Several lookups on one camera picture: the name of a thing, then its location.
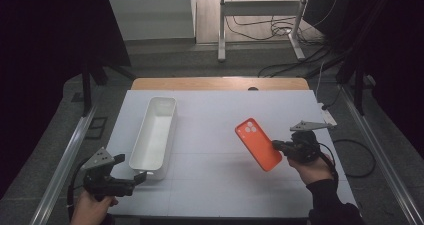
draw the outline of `smartphone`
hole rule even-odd
[[[271,171],[283,159],[281,153],[272,147],[271,140],[255,119],[247,119],[238,125],[235,131],[264,171]]]

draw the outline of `person's left hand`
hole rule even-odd
[[[71,225],[98,225],[106,217],[109,207],[118,204],[115,197],[106,196],[98,202],[90,193],[83,190],[72,215]]]

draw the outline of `black sleeve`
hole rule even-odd
[[[365,225],[357,207],[340,201],[333,180],[320,180],[306,188],[313,197],[314,208],[309,212],[312,225]]]

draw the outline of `white wall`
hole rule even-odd
[[[194,38],[191,0],[109,0],[124,40]]]

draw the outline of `gray floor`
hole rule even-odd
[[[317,47],[308,47],[305,53],[308,56],[316,49]],[[227,49],[227,61],[224,63],[217,61],[216,46],[199,46],[184,42],[177,45],[132,42],[128,44],[128,51],[132,67],[125,69],[139,77],[257,76],[258,71],[265,66],[296,60],[287,42],[230,44]],[[281,76],[303,76],[308,71],[319,67],[321,62],[322,60],[314,64],[300,65],[282,73]],[[337,69],[336,66],[322,74],[318,100],[325,104],[331,103],[338,93],[338,86],[334,82]],[[95,114],[95,117],[108,117],[105,131],[98,140],[84,140],[75,159],[77,162],[91,156],[101,146],[107,145],[125,92],[131,86],[132,81],[125,76],[109,68],[105,70],[109,76],[109,82],[105,86]],[[311,89],[316,90],[318,76],[309,80],[308,83]],[[31,221],[82,114],[82,102],[72,102],[75,94],[81,92],[79,76],[66,83],[62,102],[50,126],[0,201],[0,224],[28,224]],[[382,112],[372,98],[371,90],[364,92],[364,110],[374,133],[408,187],[417,207],[423,210],[424,163],[422,158]],[[365,142],[346,102],[341,97],[329,108],[329,111],[338,123],[335,129],[330,130],[333,139],[347,138]],[[96,135],[97,132],[90,130],[88,134]],[[336,149],[346,172],[361,173],[369,168],[370,157],[362,148],[350,143],[338,143]],[[368,225],[409,224],[379,167],[369,177],[349,179],[349,183],[360,212]],[[48,224],[67,223],[66,186],[68,184],[69,178],[52,210]],[[117,224],[139,224],[139,220],[119,218]]]

